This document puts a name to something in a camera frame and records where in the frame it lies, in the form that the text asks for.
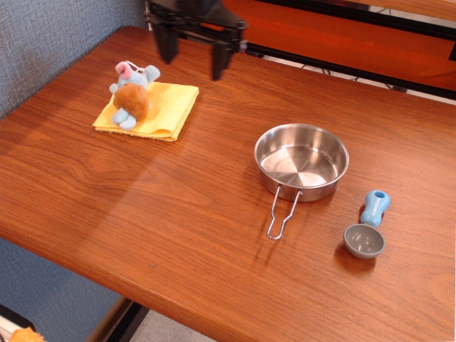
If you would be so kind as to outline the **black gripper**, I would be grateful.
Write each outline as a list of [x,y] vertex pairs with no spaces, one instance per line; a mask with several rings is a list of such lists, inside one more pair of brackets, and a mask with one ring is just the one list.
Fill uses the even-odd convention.
[[147,21],[152,24],[162,60],[170,64],[178,53],[178,37],[193,37],[212,47],[212,80],[228,68],[233,52],[247,49],[244,19],[222,1],[149,1]]

